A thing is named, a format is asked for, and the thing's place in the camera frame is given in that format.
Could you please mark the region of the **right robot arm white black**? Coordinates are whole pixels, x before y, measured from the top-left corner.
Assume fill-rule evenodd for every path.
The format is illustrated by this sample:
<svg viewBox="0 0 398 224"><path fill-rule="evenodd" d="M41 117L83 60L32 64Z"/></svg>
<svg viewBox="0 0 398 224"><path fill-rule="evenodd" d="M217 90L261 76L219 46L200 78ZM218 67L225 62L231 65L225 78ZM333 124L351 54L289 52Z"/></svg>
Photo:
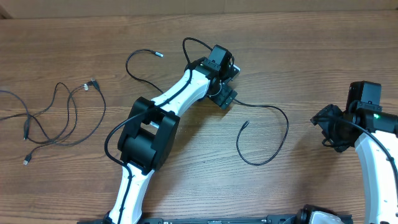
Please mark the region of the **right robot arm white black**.
<svg viewBox="0 0 398 224"><path fill-rule="evenodd" d="M325 147L359 157L365 223L397 223L397 116L382 112L382 86L360 81L349 86L346 109L328 105L311 118L322 129Z"/></svg>

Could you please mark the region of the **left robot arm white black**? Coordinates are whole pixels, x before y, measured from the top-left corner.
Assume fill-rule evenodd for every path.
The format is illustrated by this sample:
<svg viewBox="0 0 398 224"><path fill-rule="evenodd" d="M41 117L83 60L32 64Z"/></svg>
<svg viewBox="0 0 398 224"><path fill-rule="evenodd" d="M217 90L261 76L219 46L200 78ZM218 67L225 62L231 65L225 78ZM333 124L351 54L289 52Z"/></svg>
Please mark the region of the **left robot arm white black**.
<svg viewBox="0 0 398 224"><path fill-rule="evenodd" d="M121 130L117 160L123 172L116 203L104 223L137 223L150 179L168 158L181 116L197 101L208 97L226 109L237 93L228 86L240 72L232 53L215 45L208 57L187 63L183 77L151 100L138 98Z"/></svg>

